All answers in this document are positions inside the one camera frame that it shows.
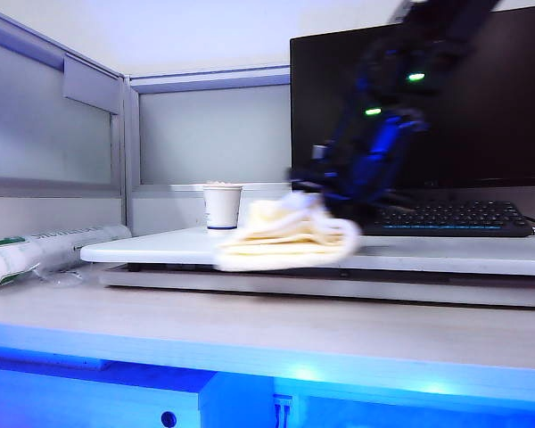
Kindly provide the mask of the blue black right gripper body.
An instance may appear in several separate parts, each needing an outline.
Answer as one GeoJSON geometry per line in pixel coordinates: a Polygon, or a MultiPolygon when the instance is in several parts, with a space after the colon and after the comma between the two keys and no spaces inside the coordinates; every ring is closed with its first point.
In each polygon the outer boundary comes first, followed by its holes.
{"type": "Polygon", "coordinates": [[[313,146],[311,181],[334,210],[373,205],[386,193],[414,133],[420,111],[363,111],[340,121],[331,139],[313,146]]]}

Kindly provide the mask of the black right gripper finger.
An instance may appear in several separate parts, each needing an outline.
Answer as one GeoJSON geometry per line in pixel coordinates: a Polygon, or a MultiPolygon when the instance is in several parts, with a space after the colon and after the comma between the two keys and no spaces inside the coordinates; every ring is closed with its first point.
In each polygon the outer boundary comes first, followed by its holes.
{"type": "Polygon", "coordinates": [[[363,202],[344,198],[339,194],[325,193],[323,200],[327,210],[335,217],[355,223],[369,223],[375,218],[376,208],[363,202]]]}
{"type": "Polygon", "coordinates": [[[324,193],[334,183],[334,172],[317,169],[290,169],[289,181],[293,191],[324,193]]]}

